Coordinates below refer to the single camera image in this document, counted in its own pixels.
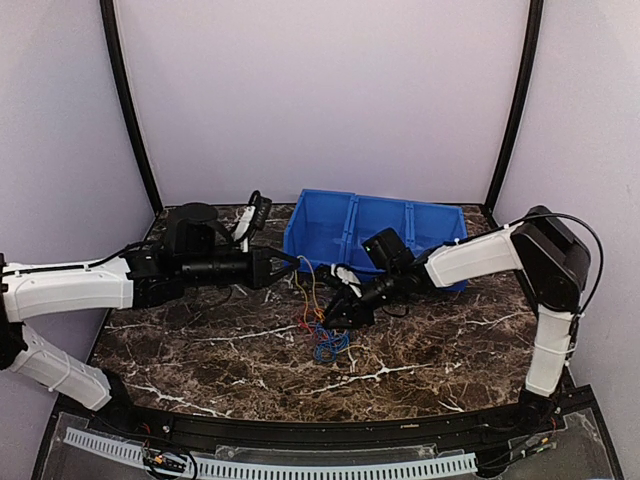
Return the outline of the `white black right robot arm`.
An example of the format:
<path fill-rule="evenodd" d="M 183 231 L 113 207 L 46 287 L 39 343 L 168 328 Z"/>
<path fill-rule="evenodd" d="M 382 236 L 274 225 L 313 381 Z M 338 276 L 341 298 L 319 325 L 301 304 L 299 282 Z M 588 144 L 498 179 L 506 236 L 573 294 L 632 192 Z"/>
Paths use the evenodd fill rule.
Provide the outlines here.
<path fill-rule="evenodd" d="M 316 272 L 336 294 L 324 311 L 327 330 L 371 326 L 377 309 L 402 294 L 427 293 L 500 272 L 519 271 L 535 301 L 531 363 L 510 424 L 530 434 L 549 423 L 558 386 L 577 344 L 580 320 L 593 297 L 586 294 L 588 247 L 568 227 L 571 216 L 539 205 L 515 221 L 416 256 L 392 228 L 367 239 L 364 250 L 379 275 L 360 283 L 342 266 Z"/>

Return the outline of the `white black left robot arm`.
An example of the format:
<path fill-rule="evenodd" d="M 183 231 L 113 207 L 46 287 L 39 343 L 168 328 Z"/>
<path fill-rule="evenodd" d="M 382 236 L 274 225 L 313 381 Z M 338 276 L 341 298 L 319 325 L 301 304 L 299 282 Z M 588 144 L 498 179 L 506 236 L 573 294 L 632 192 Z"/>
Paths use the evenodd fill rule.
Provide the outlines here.
<path fill-rule="evenodd" d="M 100 260 L 43 266 L 1 265 L 1 367 L 101 412 L 120 436 L 141 427 L 140 412 L 120 377 L 91 367 L 51 344 L 26 323 L 53 313 L 146 309 L 181 298 L 190 287 L 269 287 L 299 267 L 272 247 L 252 246 L 269 200 L 255 197 L 233 229 L 217 209 L 193 202 L 171 210 L 164 236 L 140 241 Z"/>

